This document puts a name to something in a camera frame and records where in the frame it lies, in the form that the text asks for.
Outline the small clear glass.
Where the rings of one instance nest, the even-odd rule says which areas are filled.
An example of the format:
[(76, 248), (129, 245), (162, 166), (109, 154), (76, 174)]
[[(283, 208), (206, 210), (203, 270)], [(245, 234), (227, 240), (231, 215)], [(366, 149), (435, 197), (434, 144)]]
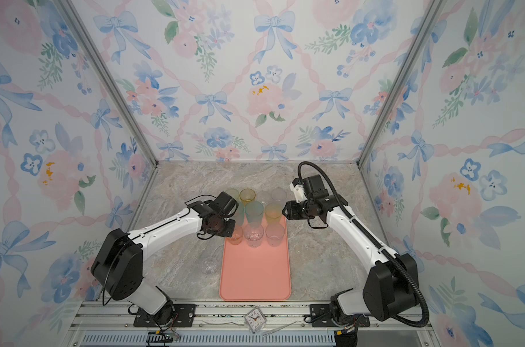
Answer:
[(214, 275), (219, 272), (220, 262), (215, 257), (206, 257), (200, 266), (203, 274)]

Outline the pink tinted glass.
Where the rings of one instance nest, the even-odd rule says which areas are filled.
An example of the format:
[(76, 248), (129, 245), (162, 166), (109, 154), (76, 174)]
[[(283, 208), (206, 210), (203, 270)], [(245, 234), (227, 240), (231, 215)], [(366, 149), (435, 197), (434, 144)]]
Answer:
[(229, 237), (226, 241), (231, 245), (239, 245), (242, 243), (244, 239), (244, 231), (241, 226), (235, 226), (234, 232), (231, 237)]

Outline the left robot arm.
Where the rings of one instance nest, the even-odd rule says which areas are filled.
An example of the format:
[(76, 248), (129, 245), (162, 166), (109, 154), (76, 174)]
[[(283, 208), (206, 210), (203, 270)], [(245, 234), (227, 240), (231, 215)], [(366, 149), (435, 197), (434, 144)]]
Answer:
[(90, 269), (114, 301), (128, 301), (160, 321), (174, 316), (174, 304), (161, 289), (144, 279), (144, 263), (159, 250), (195, 234), (203, 241), (230, 238), (239, 202), (226, 192), (208, 200), (191, 200), (185, 209), (153, 225), (124, 232), (117, 228), (105, 238)]

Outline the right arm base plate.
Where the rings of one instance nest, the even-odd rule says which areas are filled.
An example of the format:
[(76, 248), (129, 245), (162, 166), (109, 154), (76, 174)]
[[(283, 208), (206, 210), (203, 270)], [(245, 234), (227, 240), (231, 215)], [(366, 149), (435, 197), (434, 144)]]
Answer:
[(311, 304), (310, 313), (304, 317), (304, 322), (313, 328), (347, 329), (358, 322), (358, 328), (369, 328), (369, 318), (363, 314), (345, 315), (332, 303)]

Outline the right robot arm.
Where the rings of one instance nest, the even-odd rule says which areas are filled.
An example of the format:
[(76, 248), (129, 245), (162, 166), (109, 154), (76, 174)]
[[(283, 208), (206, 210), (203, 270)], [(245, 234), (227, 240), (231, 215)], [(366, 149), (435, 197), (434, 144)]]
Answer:
[(430, 313), (419, 289), (417, 262), (379, 240), (354, 211), (332, 198), (289, 201), (282, 214), (289, 221), (320, 218), (348, 244), (362, 262), (367, 279), (361, 290), (348, 289), (330, 298), (334, 320), (369, 315), (394, 319), (414, 328), (427, 325)]

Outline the clear glass column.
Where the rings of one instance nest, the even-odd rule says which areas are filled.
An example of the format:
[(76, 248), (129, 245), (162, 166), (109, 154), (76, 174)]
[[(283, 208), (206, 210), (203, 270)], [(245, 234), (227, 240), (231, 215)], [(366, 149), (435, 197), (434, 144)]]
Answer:
[(265, 231), (261, 224), (247, 224), (243, 228), (243, 237), (249, 247), (259, 247), (263, 242), (264, 236)]

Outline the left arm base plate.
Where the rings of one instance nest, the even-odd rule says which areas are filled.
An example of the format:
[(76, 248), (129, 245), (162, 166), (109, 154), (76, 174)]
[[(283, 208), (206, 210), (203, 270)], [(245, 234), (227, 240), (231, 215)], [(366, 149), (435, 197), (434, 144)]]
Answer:
[(191, 328), (197, 306), (195, 304), (166, 304), (155, 315), (139, 308), (133, 326), (135, 328)]

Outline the clear pinkish cup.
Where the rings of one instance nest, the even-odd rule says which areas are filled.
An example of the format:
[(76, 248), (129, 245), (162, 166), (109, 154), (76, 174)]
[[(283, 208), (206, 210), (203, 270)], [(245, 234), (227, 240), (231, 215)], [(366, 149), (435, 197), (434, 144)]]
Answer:
[(268, 244), (271, 247), (278, 247), (284, 241), (286, 230), (281, 224), (269, 224), (265, 230)]

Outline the clear textured cup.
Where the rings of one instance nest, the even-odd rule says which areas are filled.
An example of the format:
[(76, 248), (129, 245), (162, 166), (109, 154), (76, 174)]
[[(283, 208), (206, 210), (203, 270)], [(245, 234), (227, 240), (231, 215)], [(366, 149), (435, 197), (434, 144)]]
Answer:
[(274, 202), (285, 202), (287, 199), (287, 192), (282, 188), (275, 188), (271, 191), (271, 199)]

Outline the yellow green cup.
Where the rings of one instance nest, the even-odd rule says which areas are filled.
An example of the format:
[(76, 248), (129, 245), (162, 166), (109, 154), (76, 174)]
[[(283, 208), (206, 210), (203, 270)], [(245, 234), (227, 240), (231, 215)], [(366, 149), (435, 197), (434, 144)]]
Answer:
[(265, 206), (265, 219), (268, 225), (279, 224), (283, 217), (283, 206), (277, 202), (269, 203)]

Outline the teal textured cup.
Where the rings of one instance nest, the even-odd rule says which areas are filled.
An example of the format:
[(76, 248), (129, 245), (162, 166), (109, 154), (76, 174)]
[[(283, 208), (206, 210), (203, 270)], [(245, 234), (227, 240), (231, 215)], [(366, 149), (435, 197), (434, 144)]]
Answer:
[(237, 226), (243, 226), (245, 222), (245, 204), (242, 201), (238, 202), (238, 207), (232, 219), (236, 221)]
[(259, 226), (262, 224), (264, 216), (264, 205), (259, 201), (251, 201), (245, 205), (245, 215), (248, 224), (253, 226)]

